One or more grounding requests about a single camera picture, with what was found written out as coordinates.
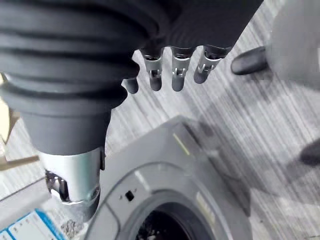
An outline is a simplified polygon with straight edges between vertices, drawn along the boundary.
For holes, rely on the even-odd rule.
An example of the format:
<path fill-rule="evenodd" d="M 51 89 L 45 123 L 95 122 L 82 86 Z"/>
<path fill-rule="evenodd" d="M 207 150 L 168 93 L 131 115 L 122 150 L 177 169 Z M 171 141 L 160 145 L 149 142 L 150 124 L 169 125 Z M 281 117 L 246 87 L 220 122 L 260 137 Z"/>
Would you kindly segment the robot right five-finger hand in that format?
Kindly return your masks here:
<path fill-rule="evenodd" d="M 0 96 L 19 112 L 45 169 L 49 193 L 82 222 L 95 214 L 112 109 L 138 91 L 142 54 L 153 91 L 172 51 L 171 86 L 184 87 L 203 52 L 203 83 L 231 51 L 260 0 L 3 0 Z"/>

